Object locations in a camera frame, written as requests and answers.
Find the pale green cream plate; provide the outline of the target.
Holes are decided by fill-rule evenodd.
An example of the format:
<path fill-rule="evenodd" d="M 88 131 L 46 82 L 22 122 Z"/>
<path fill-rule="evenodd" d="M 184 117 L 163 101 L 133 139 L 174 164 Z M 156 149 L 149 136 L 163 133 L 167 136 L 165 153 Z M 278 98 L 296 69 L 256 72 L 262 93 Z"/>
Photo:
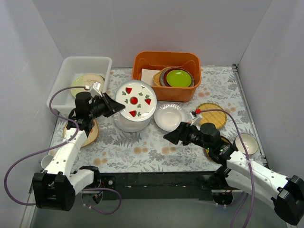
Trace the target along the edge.
<path fill-rule="evenodd" d="M 85 74 L 77 78 L 71 86 L 89 86 L 91 87 L 95 82 L 99 82 L 101 85 L 99 87 L 99 92 L 102 93 L 105 81 L 98 74 Z"/>

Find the white paper sheet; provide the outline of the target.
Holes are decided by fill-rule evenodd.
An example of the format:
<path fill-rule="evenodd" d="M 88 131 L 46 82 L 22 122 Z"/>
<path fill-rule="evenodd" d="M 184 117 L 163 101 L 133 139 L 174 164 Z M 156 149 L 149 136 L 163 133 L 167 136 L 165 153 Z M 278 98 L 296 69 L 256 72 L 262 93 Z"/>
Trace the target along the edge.
<path fill-rule="evenodd" d="M 155 86 L 153 77 L 159 73 L 159 70 L 142 69 L 141 80 L 150 86 Z"/>

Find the white plastic bin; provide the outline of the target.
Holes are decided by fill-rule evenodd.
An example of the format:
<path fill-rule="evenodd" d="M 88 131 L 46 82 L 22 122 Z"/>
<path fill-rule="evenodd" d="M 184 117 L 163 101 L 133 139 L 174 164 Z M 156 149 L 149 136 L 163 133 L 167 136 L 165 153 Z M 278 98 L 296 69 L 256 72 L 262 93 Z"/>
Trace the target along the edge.
<path fill-rule="evenodd" d="M 83 79 L 83 85 L 91 86 L 94 82 L 99 82 L 100 92 L 105 93 L 110 81 L 110 70 L 112 59 L 109 57 L 67 57 L 61 66 L 55 80 L 47 106 L 52 95 L 62 88 L 75 86 L 75 81 Z M 52 108 L 61 114 L 69 114 L 75 108 L 75 89 L 65 90 L 54 98 Z"/>

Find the small white paper plate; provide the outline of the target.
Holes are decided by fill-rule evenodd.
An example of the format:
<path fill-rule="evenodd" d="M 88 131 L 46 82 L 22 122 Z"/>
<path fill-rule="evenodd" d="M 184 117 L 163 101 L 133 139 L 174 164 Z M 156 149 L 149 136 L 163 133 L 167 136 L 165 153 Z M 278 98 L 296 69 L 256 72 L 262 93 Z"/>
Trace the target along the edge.
<path fill-rule="evenodd" d="M 187 121 L 187 113 L 177 104 L 163 104 L 154 113 L 156 124 L 167 132 L 174 131 L 181 122 Z"/>

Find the white watermelon pattern plate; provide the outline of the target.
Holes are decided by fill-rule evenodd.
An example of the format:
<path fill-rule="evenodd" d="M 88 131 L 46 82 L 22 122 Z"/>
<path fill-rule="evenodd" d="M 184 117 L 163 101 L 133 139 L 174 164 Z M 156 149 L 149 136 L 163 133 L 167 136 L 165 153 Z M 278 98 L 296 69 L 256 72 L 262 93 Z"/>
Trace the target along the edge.
<path fill-rule="evenodd" d="M 115 100 L 125 105 L 120 114 L 133 122 L 150 119 L 157 106 L 154 90 L 140 80 L 130 80 L 122 84 L 116 92 Z"/>

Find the orange plastic bin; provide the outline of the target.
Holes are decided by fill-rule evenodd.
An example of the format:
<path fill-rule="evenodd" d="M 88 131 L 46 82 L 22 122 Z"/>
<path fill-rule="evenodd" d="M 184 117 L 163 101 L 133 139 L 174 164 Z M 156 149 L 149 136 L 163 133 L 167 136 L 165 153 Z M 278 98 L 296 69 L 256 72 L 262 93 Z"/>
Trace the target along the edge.
<path fill-rule="evenodd" d="M 200 59 L 193 53 L 186 52 L 166 52 L 166 51 L 143 51 L 137 54 L 134 59 L 132 79 L 141 80 L 142 69 L 163 70 L 166 67 L 179 67 L 187 70 L 194 77 L 192 87 L 168 87 L 152 86 L 157 100 L 169 102 L 190 101 L 201 84 Z"/>

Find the lime green round plate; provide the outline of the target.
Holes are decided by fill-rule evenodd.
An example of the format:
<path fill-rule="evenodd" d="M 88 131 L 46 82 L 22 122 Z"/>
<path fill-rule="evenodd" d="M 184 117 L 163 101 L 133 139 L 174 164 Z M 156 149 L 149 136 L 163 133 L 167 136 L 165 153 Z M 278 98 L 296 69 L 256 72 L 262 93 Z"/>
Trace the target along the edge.
<path fill-rule="evenodd" d="M 186 71 L 176 69 L 167 73 L 166 81 L 171 87 L 189 87 L 192 78 Z"/>

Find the black aluminium base frame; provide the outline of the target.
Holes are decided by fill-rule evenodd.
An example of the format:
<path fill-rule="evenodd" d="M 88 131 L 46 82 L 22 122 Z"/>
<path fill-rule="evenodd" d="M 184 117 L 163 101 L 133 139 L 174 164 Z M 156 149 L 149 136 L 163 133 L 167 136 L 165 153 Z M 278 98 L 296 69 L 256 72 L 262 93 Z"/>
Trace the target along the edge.
<path fill-rule="evenodd" d="M 35 173 L 32 185 L 38 208 L 66 211 L 71 210 L 78 194 L 93 205 L 124 199 L 208 200 L 213 190 L 223 191 L 226 197 L 232 190 L 266 200 L 272 197 L 261 184 L 224 167 L 216 171 L 100 173 L 97 167 L 83 166 L 67 176 L 61 171 Z"/>

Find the tan bird pattern plate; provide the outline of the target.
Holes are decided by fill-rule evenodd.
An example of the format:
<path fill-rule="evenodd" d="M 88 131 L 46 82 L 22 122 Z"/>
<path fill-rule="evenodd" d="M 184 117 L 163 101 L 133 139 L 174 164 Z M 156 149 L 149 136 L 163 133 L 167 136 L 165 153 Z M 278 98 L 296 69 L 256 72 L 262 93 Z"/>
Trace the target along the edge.
<path fill-rule="evenodd" d="M 70 139 L 71 136 L 74 134 L 74 131 L 76 128 L 67 129 L 67 124 L 65 125 L 63 129 L 63 138 L 64 141 L 67 139 Z M 98 124 L 96 119 L 93 120 L 93 126 L 89 132 L 89 134 L 86 134 L 85 130 L 79 130 L 77 135 L 73 138 L 72 143 L 76 143 L 78 148 L 84 147 L 92 143 L 98 136 L 99 130 L 98 130 Z"/>

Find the floral pattern table mat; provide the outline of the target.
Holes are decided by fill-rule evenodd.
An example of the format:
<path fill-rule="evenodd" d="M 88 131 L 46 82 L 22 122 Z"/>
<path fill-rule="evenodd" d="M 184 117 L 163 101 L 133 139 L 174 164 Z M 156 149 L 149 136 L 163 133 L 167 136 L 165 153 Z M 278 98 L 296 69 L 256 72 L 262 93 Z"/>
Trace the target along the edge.
<path fill-rule="evenodd" d="M 233 142 L 237 133 L 255 135 L 232 68 L 205 66 L 201 76 L 193 98 L 181 103 L 181 107 L 190 112 L 203 103 L 217 104 L 229 113 L 220 129 L 223 136 Z M 153 119 L 136 133 L 119 129 L 113 117 L 99 117 L 97 125 L 97 138 L 80 150 L 73 171 L 87 165 L 96 166 L 102 173 L 215 171 L 219 167 L 202 148 L 194 144 L 173 145 L 165 140 L 165 131 Z"/>

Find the dark red plate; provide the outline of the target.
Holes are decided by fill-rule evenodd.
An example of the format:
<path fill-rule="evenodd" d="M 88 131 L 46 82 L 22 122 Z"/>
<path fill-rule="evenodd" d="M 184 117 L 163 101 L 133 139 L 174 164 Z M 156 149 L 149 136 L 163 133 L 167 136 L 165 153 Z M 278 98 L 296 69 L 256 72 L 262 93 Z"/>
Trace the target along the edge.
<path fill-rule="evenodd" d="M 167 75 L 167 73 L 170 72 L 170 71 L 172 71 L 172 70 L 176 70 L 176 69 L 186 71 L 186 70 L 183 69 L 183 68 L 170 67 L 170 69 L 167 70 L 166 73 L 164 74 L 164 80 L 165 80 L 165 83 L 167 84 L 167 86 L 170 86 L 170 85 L 167 83 L 167 81 L 166 81 L 166 75 Z M 189 73 L 190 76 L 191 76 L 191 78 L 192 78 L 192 83 L 191 83 L 191 85 L 189 86 L 189 87 L 192 87 L 192 86 L 194 86 L 194 77 L 192 76 L 192 74 L 191 74 L 190 72 L 188 72 L 188 71 L 186 71 L 186 72 Z"/>

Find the yellow brown ornate plate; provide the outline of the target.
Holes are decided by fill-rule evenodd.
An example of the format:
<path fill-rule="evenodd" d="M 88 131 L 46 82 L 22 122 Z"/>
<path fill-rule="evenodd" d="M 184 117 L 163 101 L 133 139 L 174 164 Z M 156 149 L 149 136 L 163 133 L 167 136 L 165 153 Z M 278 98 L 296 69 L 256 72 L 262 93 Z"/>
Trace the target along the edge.
<path fill-rule="evenodd" d="M 224 136 L 221 136 L 221 141 L 218 145 L 211 149 L 205 149 L 205 154 L 215 163 L 226 166 L 226 161 L 230 159 L 233 150 L 233 144 Z"/>

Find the round woven bamboo mat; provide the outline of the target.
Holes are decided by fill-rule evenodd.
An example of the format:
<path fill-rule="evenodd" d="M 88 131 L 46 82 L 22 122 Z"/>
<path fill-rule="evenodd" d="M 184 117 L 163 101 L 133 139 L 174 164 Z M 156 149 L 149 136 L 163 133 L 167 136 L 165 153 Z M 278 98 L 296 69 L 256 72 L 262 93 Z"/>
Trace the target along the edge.
<path fill-rule="evenodd" d="M 200 104 L 197 109 L 204 111 L 204 110 L 210 110 L 210 109 L 221 109 L 218 104 L 215 103 L 203 103 Z M 227 115 L 226 113 L 222 111 L 209 111 L 209 112 L 202 112 L 201 113 L 202 120 L 199 123 L 199 126 L 205 124 L 205 123 L 212 123 L 215 125 L 216 129 L 221 129 L 227 122 Z"/>

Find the large white paper plate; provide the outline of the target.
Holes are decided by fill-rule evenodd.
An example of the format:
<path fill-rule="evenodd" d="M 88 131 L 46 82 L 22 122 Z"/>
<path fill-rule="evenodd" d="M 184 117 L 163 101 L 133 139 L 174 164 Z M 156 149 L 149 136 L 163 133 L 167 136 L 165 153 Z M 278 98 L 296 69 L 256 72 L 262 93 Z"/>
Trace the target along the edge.
<path fill-rule="evenodd" d="M 142 122 L 134 122 L 126 119 L 120 113 L 114 114 L 114 123 L 122 131 L 134 133 L 143 130 L 150 122 L 151 118 Z"/>

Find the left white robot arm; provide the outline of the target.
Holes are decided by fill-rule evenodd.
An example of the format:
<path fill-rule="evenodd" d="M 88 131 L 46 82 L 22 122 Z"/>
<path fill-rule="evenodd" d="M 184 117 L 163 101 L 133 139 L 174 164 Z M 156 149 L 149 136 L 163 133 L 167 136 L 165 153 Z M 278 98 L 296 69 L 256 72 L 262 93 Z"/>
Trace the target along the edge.
<path fill-rule="evenodd" d="M 123 110 L 125 105 L 106 93 L 91 96 L 89 92 L 78 93 L 75 105 L 68 116 L 64 145 L 59 147 L 49 165 L 33 176 L 32 185 L 38 208 L 69 211 L 79 192 L 85 188 L 96 190 L 100 187 L 97 167 L 83 166 L 75 174 L 71 170 L 93 128 L 94 119 L 112 116 Z"/>

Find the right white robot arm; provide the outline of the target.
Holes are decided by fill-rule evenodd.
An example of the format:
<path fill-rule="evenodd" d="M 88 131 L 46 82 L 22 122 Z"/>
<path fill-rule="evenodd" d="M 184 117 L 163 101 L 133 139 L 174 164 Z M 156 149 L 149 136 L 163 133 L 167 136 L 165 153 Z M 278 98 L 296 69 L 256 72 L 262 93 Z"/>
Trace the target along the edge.
<path fill-rule="evenodd" d="M 212 123 L 197 128 L 181 122 L 174 131 L 164 135 L 173 144 L 182 142 L 200 146 L 209 152 L 209 157 L 220 164 L 224 172 L 215 176 L 215 184 L 225 189 L 228 186 L 251 194 L 271 208 L 286 223 L 296 226 L 304 216 L 304 181 L 294 175 L 287 177 L 265 166 L 247 160 L 245 154 L 224 141 Z"/>

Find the small woven bamboo tray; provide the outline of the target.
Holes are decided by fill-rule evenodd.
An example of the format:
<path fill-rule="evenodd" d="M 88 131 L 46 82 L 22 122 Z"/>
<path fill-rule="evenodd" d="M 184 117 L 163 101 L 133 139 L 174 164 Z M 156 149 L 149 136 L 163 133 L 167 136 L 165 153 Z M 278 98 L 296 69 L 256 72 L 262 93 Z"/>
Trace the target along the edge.
<path fill-rule="evenodd" d="M 160 74 L 161 74 L 161 71 L 159 71 L 158 73 L 156 73 L 156 74 L 153 76 L 153 81 L 154 81 L 154 84 L 155 84 L 156 86 L 161 86 L 160 81 L 159 81 L 159 79 L 160 79 Z"/>

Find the white ceramic cup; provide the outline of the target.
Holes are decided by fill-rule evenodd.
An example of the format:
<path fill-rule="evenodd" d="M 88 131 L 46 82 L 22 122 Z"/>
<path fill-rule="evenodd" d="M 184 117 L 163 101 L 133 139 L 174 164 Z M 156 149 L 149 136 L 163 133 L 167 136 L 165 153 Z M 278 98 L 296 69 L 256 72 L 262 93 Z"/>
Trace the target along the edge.
<path fill-rule="evenodd" d="M 44 156 L 40 162 L 42 169 L 45 169 L 52 162 L 53 158 L 53 155 Z"/>

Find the white bowl teal rim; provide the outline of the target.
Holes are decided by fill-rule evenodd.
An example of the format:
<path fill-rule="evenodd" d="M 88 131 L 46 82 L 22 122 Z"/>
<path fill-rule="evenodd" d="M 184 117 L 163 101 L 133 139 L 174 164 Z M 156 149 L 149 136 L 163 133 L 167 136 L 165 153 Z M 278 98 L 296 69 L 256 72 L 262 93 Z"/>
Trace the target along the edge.
<path fill-rule="evenodd" d="M 253 155 L 258 151 L 258 143 L 256 141 L 256 139 L 251 136 L 250 134 L 247 133 L 241 133 L 241 138 L 243 140 L 243 143 L 247 149 L 247 153 L 248 155 Z M 237 147 L 237 149 L 239 151 L 241 151 L 243 154 L 246 154 L 245 149 L 241 143 L 241 140 L 239 138 L 239 136 L 237 136 L 234 140 L 234 145 Z"/>

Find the grey speckled plate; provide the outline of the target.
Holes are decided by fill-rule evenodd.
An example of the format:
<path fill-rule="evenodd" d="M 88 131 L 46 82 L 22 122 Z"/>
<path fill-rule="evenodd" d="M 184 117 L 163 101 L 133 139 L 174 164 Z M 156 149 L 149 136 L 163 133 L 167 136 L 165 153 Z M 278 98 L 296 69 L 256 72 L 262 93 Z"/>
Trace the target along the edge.
<path fill-rule="evenodd" d="M 164 68 L 164 69 L 161 71 L 160 79 L 159 79 L 161 86 L 167 86 L 167 84 L 165 83 L 165 80 L 164 80 L 164 74 L 165 74 L 166 71 L 169 70 L 169 69 L 170 69 L 170 67 L 166 67 L 166 68 Z"/>

